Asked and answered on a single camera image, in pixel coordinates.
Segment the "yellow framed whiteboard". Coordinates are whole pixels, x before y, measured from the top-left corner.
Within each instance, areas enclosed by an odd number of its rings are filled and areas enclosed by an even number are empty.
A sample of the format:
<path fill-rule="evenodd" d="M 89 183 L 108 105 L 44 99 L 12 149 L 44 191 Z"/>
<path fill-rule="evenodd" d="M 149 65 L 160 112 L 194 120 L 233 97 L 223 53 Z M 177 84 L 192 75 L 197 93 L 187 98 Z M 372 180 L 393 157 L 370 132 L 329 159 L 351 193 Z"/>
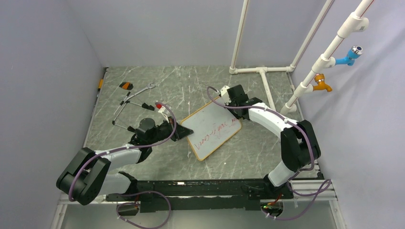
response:
<path fill-rule="evenodd" d="M 220 105 L 209 102 L 180 122 L 193 131 L 186 138 L 199 161 L 205 160 L 242 129 L 241 121 L 222 107 L 223 99 L 216 97 L 215 101 Z"/>

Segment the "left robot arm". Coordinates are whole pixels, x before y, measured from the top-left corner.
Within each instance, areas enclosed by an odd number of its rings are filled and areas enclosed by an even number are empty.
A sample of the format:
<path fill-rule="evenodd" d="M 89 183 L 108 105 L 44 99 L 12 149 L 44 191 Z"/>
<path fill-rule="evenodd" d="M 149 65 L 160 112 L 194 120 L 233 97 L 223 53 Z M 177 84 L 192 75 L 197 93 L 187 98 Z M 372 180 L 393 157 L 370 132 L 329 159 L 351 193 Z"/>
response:
<path fill-rule="evenodd" d="M 111 170 L 145 161 L 152 148 L 169 139 L 176 142 L 193 134 L 193 130 L 175 121 L 173 117 L 156 125 L 152 118 L 144 118 L 133 132 L 131 140 L 117 148 L 92 150 L 81 148 L 56 181 L 56 187 L 66 193 L 69 200 L 81 205 L 91 203 L 99 195 L 116 194 L 132 200 L 138 189 L 138 180 L 127 172 L 110 174 Z"/>

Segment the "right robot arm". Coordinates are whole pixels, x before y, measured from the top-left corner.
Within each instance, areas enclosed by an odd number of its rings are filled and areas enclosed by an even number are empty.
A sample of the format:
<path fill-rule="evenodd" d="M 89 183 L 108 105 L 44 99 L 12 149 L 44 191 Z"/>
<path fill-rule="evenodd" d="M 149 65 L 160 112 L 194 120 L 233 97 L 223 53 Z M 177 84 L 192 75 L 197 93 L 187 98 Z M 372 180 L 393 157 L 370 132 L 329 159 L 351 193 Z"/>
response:
<path fill-rule="evenodd" d="M 242 85 L 224 86 L 220 90 L 226 108 L 236 117 L 260 124 L 281 143 L 281 161 L 266 177 L 263 192 L 269 198 L 281 193 L 282 185 L 302 170 L 314 167 L 320 155 L 320 147 L 312 124 L 297 121 L 271 109 L 262 100 L 249 98 Z"/>

